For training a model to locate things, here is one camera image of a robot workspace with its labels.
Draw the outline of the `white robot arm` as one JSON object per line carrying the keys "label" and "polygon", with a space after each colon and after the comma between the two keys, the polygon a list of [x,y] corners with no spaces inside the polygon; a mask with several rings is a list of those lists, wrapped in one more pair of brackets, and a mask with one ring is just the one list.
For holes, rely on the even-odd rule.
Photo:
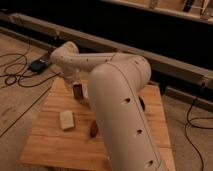
{"label": "white robot arm", "polygon": [[88,100],[113,171],[167,171],[139,98],[151,78],[151,66],[144,57],[122,52],[81,53],[68,41],[50,59],[69,84],[75,82],[79,70],[89,74]]}

